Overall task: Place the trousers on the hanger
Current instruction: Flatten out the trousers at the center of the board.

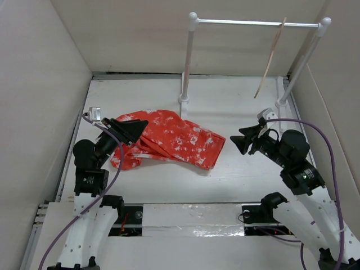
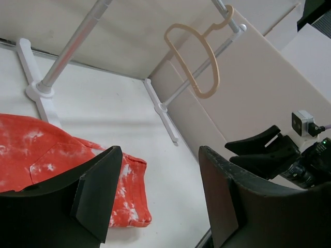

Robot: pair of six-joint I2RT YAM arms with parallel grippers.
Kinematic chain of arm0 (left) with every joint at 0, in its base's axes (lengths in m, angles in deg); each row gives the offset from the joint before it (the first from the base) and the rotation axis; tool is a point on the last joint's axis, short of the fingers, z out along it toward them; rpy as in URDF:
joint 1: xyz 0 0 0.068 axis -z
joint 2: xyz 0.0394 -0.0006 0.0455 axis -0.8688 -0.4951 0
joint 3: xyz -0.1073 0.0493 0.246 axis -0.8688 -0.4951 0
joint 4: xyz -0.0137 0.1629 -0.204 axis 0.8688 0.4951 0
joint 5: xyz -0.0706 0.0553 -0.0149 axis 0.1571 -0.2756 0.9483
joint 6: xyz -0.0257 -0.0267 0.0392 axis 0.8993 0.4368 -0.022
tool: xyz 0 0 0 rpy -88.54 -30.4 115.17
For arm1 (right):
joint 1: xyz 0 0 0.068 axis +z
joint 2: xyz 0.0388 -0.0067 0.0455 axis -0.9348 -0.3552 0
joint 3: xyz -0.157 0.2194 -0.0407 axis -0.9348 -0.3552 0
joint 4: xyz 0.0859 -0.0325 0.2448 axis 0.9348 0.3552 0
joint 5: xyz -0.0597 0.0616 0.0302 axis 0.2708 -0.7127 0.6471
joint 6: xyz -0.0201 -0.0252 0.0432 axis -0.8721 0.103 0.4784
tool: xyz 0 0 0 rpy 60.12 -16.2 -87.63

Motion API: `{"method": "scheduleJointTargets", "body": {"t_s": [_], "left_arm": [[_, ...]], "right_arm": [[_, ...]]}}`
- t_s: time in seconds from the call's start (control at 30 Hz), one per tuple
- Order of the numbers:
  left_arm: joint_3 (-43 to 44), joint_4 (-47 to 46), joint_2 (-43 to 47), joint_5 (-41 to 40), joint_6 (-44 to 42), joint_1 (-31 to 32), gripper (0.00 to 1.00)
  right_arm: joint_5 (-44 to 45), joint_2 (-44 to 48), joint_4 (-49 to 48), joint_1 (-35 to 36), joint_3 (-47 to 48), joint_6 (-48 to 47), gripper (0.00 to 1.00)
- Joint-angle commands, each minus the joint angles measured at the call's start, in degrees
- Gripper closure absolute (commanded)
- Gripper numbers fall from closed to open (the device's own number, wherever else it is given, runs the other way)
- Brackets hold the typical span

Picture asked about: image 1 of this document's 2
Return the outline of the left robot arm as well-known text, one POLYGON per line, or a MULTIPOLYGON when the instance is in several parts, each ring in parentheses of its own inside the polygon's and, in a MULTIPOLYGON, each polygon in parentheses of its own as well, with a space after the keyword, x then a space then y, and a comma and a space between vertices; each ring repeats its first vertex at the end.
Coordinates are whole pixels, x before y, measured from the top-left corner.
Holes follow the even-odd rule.
POLYGON ((51 269, 99 269, 100 251, 112 226, 125 218, 124 200, 108 195, 115 183, 109 180, 104 163, 116 149, 136 143, 148 125, 147 120, 117 121, 104 118, 96 123, 82 116, 101 130, 96 142, 78 141, 73 147, 75 187, 73 219, 55 237, 55 243, 67 234, 62 252, 51 269))

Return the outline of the orange white tie-dye trousers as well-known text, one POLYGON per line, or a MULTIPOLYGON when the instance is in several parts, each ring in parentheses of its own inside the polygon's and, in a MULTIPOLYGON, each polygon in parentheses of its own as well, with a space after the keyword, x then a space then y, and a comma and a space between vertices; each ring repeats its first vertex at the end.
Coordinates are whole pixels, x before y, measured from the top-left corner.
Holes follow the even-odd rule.
POLYGON ((204 170, 213 168, 226 139, 200 125, 183 120, 170 110, 136 111, 117 117, 117 121, 147 120, 148 125, 140 139, 130 146, 124 145, 124 156, 117 148, 110 162, 122 170, 141 165, 143 159, 181 161, 204 170))

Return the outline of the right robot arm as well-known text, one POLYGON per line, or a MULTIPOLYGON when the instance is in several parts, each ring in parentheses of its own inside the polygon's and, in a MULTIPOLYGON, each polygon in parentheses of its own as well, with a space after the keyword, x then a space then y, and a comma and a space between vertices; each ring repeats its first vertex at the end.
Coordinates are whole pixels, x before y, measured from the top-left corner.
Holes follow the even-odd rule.
POLYGON ((310 146, 305 136, 290 129, 274 139, 272 130, 263 124, 239 131, 240 135, 230 138, 239 152, 259 152, 281 167, 282 181, 312 217, 307 222, 286 197, 273 192, 255 209, 243 212, 244 222, 283 224, 308 247, 319 269, 359 269, 359 240, 345 226, 338 202, 330 198, 320 173, 307 160, 310 146))

